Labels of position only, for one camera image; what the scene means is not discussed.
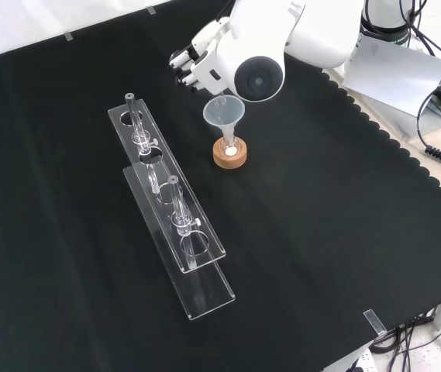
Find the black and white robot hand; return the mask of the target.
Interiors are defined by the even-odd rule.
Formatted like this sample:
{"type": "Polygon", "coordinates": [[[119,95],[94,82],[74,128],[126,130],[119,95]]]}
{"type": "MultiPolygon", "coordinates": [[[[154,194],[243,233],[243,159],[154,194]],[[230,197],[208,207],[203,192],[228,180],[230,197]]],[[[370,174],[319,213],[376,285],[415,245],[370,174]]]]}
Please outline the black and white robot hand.
{"type": "Polygon", "coordinates": [[[228,86],[222,78],[216,51],[223,36],[230,30],[229,17],[212,20],[205,25],[183,50],[174,52],[168,62],[177,82],[191,90],[206,89],[213,95],[228,86]]]}

